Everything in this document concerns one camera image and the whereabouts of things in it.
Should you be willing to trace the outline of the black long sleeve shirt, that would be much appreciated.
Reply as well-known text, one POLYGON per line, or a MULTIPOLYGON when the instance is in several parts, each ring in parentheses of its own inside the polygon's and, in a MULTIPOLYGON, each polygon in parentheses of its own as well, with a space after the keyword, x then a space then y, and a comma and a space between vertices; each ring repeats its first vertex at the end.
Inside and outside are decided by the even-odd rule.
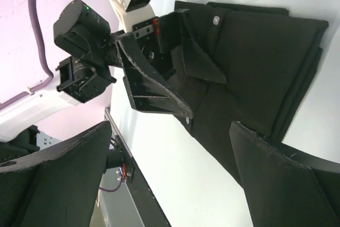
POLYGON ((233 121, 280 142, 307 92, 329 23, 283 8, 176 1, 188 9, 198 45, 226 75, 225 84, 178 75, 193 118, 178 120, 240 182, 229 130, 233 121))

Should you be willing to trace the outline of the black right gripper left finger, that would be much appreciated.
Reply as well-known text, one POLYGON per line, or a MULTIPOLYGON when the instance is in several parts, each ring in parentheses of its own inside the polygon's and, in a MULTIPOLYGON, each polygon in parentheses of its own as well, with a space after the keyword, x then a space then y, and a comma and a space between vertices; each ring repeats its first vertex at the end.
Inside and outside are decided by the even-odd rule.
POLYGON ((89 226, 112 129, 102 121, 1 164, 1 226, 89 226))

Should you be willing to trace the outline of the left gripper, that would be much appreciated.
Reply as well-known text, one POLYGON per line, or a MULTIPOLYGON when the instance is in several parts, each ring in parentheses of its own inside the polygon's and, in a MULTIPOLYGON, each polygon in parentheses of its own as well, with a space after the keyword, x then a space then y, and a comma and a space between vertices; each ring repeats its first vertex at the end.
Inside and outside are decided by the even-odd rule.
POLYGON ((225 73, 197 43, 189 9, 176 9, 132 26, 115 39, 131 107, 143 113, 192 118, 192 108, 164 79, 185 75, 227 83, 225 73))

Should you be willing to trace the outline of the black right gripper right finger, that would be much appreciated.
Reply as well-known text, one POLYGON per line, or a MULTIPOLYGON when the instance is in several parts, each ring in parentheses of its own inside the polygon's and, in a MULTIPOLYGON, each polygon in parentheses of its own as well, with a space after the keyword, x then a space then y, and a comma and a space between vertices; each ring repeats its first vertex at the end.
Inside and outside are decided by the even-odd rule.
POLYGON ((339 164, 233 122, 229 135, 253 226, 339 226, 339 164))

